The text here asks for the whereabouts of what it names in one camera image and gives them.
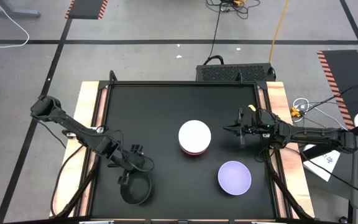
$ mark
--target wire bundle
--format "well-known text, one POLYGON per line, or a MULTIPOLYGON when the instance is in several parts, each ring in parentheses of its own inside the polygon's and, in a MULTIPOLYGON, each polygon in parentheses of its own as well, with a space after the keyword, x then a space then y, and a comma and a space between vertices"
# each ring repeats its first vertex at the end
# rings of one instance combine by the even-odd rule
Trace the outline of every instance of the wire bundle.
POLYGON ((245 3, 248 0, 241 0, 241 1, 225 1, 219 4, 214 3, 212 0, 205 0, 205 6, 214 11, 214 12, 236 12, 237 16, 241 19, 248 19, 248 12, 249 8, 256 7, 260 5, 260 0, 254 0, 256 4, 251 6, 246 6, 245 3), (219 9, 214 9, 214 6, 220 6, 219 9))

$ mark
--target purple bowl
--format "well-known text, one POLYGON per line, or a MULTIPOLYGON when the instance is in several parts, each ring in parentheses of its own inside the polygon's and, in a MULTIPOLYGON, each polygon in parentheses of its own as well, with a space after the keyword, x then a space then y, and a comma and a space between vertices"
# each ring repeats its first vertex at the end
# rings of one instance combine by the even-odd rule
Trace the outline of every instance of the purple bowl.
POLYGON ((231 195, 242 195, 251 186, 251 173, 248 168, 237 161, 229 161, 221 166, 218 181, 222 189, 231 195))

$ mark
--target concrete floor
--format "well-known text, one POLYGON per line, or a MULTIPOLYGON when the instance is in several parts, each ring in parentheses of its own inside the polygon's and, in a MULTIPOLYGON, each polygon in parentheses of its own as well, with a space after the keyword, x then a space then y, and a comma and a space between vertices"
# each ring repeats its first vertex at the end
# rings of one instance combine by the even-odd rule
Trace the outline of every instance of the concrete floor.
MULTIPOLYGON (((346 2, 358 26, 358 1, 346 2)), ((70 0, 12 3, 41 11, 40 19, 17 19, 32 40, 60 38, 70 0)), ((217 39, 272 39, 284 3, 264 0, 250 9, 246 21, 222 14, 217 39)), ((216 17, 203 0, 115 0, 109 2, 103 20, 73 21, 67 39, 212 39, 216 17)), ((20 29, 0 17, 0 39, 23 38, 20 29)), ((357 40, 338 0, 290 1, 278 39, 357 40)), ((0 49, 0 205, 29 128, 29 108, 41 92, 56 49, 52 44, 0 49)), ((195 67, 205 61, 210 49, 209 44, 65 45, 48 94, 60 99, 63 109, 72 115, 82 81, 106 80, 111 69, 119 80, 194 80, 195 67)), ((338 49, 358 50, 358 45, 276 45, 272 65, 277 80, 285 84, 289 104, 298 97, 320 101, 332 96, 316 52, 338 49)), ((222 55, 226 63, 258 63, 268 60, 269 50, 269 45, 219 44, 214 53, 222 55)), ((342 121, 337 106, 320 108, 342 121)), ((311 111, 308 117, 338 127, 319 112, 311 111)), ((307 121, 306 125, 315 124, 307 121)), ((49 126, 60 131, 56 125, 49 126)), ((61 145, 43 127, 37 127, 5 222, 48 217, 62 156, 61 145)), ((318 218, 336 221, 347 214, 347 200, 312 187, 310 193, 318 218)))

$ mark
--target wooden table edge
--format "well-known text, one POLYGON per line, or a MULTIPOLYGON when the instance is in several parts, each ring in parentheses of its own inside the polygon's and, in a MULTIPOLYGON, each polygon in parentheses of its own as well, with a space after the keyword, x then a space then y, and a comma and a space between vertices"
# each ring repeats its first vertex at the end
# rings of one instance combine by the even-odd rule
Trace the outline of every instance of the wooden table edge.
MULTIPOLYGON (((94 107, 96 106, 96 95, 98 94, 98 87, 99 82, 83 82, 81 85, 80 94, 78 96, 74 119, 88 127, 91 126, 94 107)), ((282 120, 292 124, 284 84, 282 82, 267 82, 267 92, 272 112, 279 115, 282 120)), ((96 119, 96 126, 100 126, 103 120, 103 111, 105 104, 104 102, 106 100, 106 94, 107 88, 102 89, 100 101, 98 102, 99 110, 96 119)), ((261 106, 265 107, 265 100, 262 89, 259 89, 259 97, 261 106)), ((65 151, 63 161, 68 156, 70 156, 73 151, 75 151, 75 149, 77 149, 79 146, 80 144, 77 142, 76 139, 69 139, 67 142, 67 149, 65 151)), ((287 145, 287 147, 298 150, 298 146, 296 144, 290 143, 287 145)), ((284 149, 280 151, 280 154, 285 173, 285 180, 289 191, 295 197, 296 201, 302 206, 305 212, 313 217, 314 211, 313 206, 311 204, 310 194, 306 182, 305 173, 303 170, 301 157, 299 156, 299 154, 284 149)), ((58 213, 64 208, 66 203, 71 199, 72 195, 77 190, 79 186, 81 172, 83 170, 84 158, 85 149, 82 149, 76 156, 71 159, 70 162, 67 163, 66 167, 64 168, 60 177, 55 200, 53 203, 55 213, 58 213)), ((277 163, 275 162, 275 158, 272 157, 272 160, 273 166, 275 166, 276 169, 277 163)), ((93 161, 94 154, 90 157, 88 170, 92 166, 93 161)), ((278 208, 280 216, 287 217, 287 214, 285 213, 283 195, 277 186, 276 193, 278 198, 278 208)), ((89 195, 90 185, 87 187, 83 194, 80 216, 86 215, 89 195)))

